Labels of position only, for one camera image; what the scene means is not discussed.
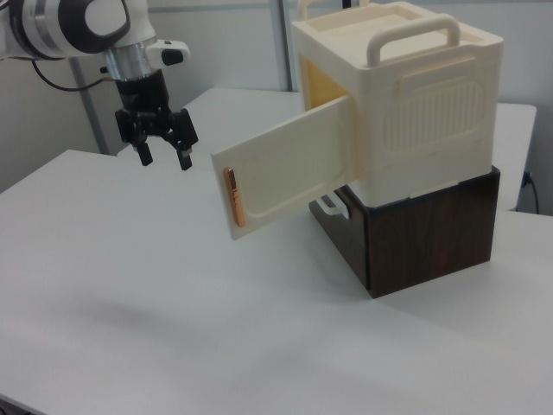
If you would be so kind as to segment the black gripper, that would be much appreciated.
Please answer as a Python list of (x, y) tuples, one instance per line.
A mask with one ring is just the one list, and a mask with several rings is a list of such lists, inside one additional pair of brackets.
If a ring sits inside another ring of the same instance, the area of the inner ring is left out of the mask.
[(133, 80), (116, 82), (123, 107), (116, 111), (121, 138), (137, 149), (142, 166), (153, 163), (147, 137), (162, 137), (177, 149), (181, 170), (193, 166), (192, 146), (198, 142), (194, 124), (186, 109), (169, 108), (164, 75), (156, 71)]

